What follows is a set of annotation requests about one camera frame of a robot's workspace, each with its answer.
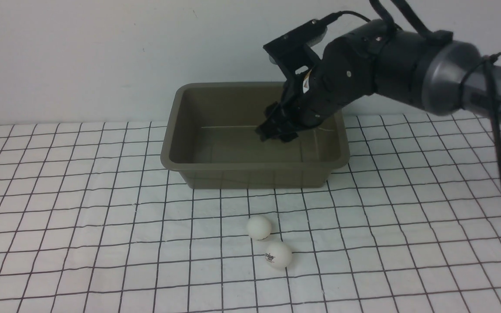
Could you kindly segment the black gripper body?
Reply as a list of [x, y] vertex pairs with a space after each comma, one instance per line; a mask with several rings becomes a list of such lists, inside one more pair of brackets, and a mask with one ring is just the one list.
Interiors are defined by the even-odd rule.
[[302, 67], [295, 79], [286, 80], [279, 101], [282, 121], [298, 123], [299, 131], [312, 129], [342, 107], [371, 95], [376, 60], [371, 48], [385, 32], [383, 22], [368, 22], [328, 43], [311, 70]]

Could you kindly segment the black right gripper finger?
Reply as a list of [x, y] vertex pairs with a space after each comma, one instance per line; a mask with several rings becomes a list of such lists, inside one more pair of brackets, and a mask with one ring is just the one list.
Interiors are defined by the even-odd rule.
[[277, 123], [277, 139], [288, 143], [298, 138], [299, 124], [291, 120], [284, 120]]

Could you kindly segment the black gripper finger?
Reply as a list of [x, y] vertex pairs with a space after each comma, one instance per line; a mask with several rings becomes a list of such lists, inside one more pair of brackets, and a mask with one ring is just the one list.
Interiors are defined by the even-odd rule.
[[282, 114], [280, 112], [279, 102], [274, 102], [264, 109], [263, 115], [266, 119], [256, 128], [256, 133], [261, 141], [281, 140]]

